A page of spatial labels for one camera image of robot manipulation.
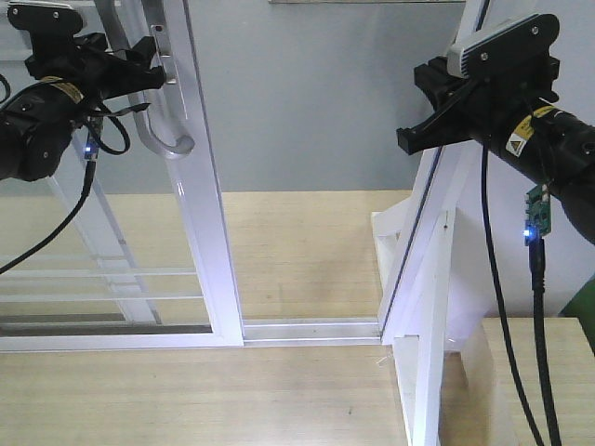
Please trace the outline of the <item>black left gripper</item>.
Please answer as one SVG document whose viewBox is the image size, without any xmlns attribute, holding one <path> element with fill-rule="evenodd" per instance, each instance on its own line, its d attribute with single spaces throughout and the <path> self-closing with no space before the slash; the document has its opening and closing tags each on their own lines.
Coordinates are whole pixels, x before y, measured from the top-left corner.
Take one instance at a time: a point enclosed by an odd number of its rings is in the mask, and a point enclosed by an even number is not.
<svg viewBox="0 0 595 446">
<path fill-rule="evenodd" d="M 165 83 L 163 67 L 151 68 L 156 53 L 151 36 L 110 54 L 104 33 L 35 28 L 29 35 L 32 55 L 25 66 L 36 84 L 26 95 L 35 102 L 99 102 Z"/>
</svg>

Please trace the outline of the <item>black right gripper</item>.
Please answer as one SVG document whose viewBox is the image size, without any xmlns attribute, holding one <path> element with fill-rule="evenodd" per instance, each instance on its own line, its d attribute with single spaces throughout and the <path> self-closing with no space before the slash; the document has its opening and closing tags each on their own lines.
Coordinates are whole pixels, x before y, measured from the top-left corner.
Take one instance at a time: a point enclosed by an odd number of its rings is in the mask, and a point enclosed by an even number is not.
<svg viewBox="0 0 595 446">
<path fill-rule="evenodd" d="M 545 51 L 523 61 L 506 61 L 485 80 L 483 93 L 469 94 L 468 79 L 447 71 L 447 57 L 438 56 L 414 68 L 414 82 L 434 113 L 414 127 L 399 128 L 398 146 L 412 155 L 427 149 L 483 139 L 483 112 L 489 119 L 491 149 L 502 158 L 519 158 L 535 135 L 532 119 L 555 110 L 559 96 L 552 85 L 560 61 Z"/>
</svg>

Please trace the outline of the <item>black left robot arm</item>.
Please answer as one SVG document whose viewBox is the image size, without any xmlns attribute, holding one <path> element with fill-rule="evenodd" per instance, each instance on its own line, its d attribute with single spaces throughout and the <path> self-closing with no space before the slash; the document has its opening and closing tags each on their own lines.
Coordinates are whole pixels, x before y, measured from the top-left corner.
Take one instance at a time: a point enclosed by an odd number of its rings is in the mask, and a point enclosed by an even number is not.
<svg viewBox="0 0 595 446">
<path fill-rule="evenodd" d="M 73 132 L 107 118 L 128 145 L 119 118 L 142 112 L 147 104 L 111 111 L 105 100 L 159 89 L 165 71 L 152 65 L 154 38 L 145 36 L 118 57 L 103 33 L 31 33 L 33 53 L 25 61 L 35 84 L 9 98 L 1 108 L 1 177 L 36 181 L 57 170 Z"/>
</svg>

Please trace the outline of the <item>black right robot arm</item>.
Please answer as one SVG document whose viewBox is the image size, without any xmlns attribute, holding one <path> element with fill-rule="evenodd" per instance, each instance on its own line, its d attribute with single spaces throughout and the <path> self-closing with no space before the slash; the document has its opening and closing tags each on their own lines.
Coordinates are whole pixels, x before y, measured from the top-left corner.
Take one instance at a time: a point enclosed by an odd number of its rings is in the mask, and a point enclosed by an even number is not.
<svg viewBox="0 0 595 446">
<path fill-rule="evenodd" d="M 594 240 L 594 128 L 555 107 L 560 62 L 547 53 L 479 80 L 457 78 L 436 57 L 414 69 L 434 109 L 397 131 L 408 154 L 475 140 L 535 184 L 545 184 L 568 220 Z"/>
</svg>

